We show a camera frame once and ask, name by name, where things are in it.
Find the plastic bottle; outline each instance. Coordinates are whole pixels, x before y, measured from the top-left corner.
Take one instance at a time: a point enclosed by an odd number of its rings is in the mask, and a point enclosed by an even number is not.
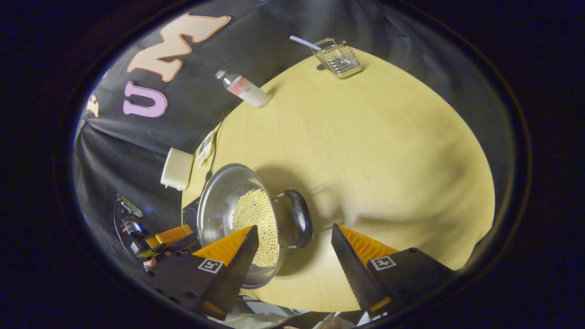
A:
[[[264,107],[270,101],[268,94],[239,74],[226,74],[221,70],[215,77],[223,80],[223,86],[232,94],[257,108]]]

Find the metal wire basket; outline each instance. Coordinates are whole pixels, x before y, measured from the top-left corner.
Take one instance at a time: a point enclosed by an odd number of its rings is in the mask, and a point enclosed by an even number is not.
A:
[[[329,37],[315,42],[315,45],[322,50],[318,52],[312,50],[313,54],[337,78],[346,78],[362,70],[356,55],[345,41],[336,43],[335,39]]]

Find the stainless steel bowl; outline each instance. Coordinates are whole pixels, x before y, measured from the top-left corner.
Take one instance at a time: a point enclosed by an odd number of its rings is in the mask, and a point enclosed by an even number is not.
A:
[[[248,191],[257,189],[262,189],[270,197],[254,171],[242,164],[228,164],[214,173],[205,186],[199,202],[197,234],[201,246],[207,246],[232,233],[232,216],[238,200]],[[278,202],[278,199],[284,196],[292,204],[290,215],[286,215],[287,211]],[[270,197],[270,201],[278,233],[277,264],[267,268],[252,264],[242,285],[245,289],[260,288],[274,277],[283,261],[282,249],[303,248],[312,239],[311,217],[307,203],[299,192],[286,190],[273,198]]]

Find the straw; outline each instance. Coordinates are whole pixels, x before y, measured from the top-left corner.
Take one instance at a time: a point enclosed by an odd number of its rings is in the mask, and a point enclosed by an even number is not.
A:
[[[296,42],[298,42],[300,44],[304,44],[305,46],[311,48],[312,50],[314,50],[316,52],[320,52],[321,51],[321,47],[317,46],[314,43],[310,43],[309,41],[303,40],[303,39],[301,39],[301,38],[299,38],[297,36],[291,35],[291,40],[292,41],[296,41]]]

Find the light wood tabletop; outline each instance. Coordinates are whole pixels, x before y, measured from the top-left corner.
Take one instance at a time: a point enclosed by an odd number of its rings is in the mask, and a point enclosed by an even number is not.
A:
[[[417,247],[451,269],[491,228],[493,181],[469,127],[413,76],[354,51],[362,72],[340,80],[307,58],[262,86],[273,95],[266,107],[241,103],[218,134],[214,171],[241,163],[272,195],[298,190],[315,228],[269,284],[242,290],[250,297],[358,310],[331,246],[334,222],[398,250]],[[193,167],[183,207],[201,194],[210,159]]]

